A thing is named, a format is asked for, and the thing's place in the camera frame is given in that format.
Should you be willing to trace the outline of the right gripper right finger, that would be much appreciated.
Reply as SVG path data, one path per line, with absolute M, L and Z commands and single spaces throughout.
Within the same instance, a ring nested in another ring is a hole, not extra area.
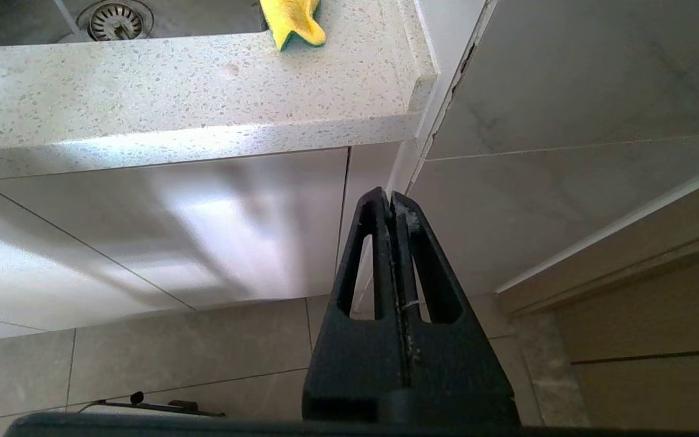
M 380 422 L 519 425 L 513 388 L 422 208 L 399 193 L 380 196 L 380 317 L 392 320 L 399 354 Z

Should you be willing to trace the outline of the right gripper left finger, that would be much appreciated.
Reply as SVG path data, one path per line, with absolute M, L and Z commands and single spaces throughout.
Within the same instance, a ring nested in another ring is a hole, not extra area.
M 390 415 L 392 396 L 404 388 L 389 218 L 380 186 L 360 197 L 303 385 L 306 421 L 382 421 Z M 372 249 L 374 315 L 356 320 L 351 312 L 365 242 Z

